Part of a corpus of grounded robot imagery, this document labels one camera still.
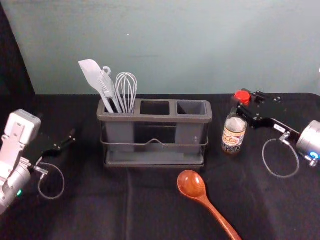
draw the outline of black table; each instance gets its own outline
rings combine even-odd
[[[319,239],[319,167],[301,159],[290,179],[270,175],[262,161],[264,143],[279,134],[247,130],[237,157],[221,150],[223,125],[231,109],[230,95],[144,95],[143,98],[198,99],[211,103],[213,121],[205,167],[200,171],[209,198],[243,239]],[[320,120],[320,98],[281,94],[283,104]],[[10,112],[24,108],[42,113],[41,132],[62,139],[81,126],[76,143],[59,158],[44,162],[61,168],[64,195],[44,200],[32,176],[21,197],[0,216],[1,239],[207,240],[228,239],[217,221],[198,203],[177,190],[179,169],[103,167],[103,148],[96,117],[96,95],[36,96],[30,102],[1,98],[0,129]],[[268,162],[281,173],[295,169],[291,153],[269,150]],[[60,187],[59,177],[52,179]]]

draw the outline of wooden spoon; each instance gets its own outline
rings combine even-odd
[[[198,173],[192,170],[181,172],[177,179],[177,185],[183,195],[208,208],[232,240],[241,240],[236,230],[209,201],[205,182]]]

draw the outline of bottle label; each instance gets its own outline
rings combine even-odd
[[[224,127],[222,135],[222,149],[228,153],[235,153],[240,150],[244,141],[246,130],[242,132],[233,132]]]

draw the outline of red bottle cap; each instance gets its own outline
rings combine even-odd
[[[235,93],[234,97],[243,104],[250,102],[250,94],[247,91],[239,90]]]

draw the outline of utensil holder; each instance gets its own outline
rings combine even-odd
[[[107,167],[204,164],[212,109],[204,100],[136,99],[133,113],[97,109]]]

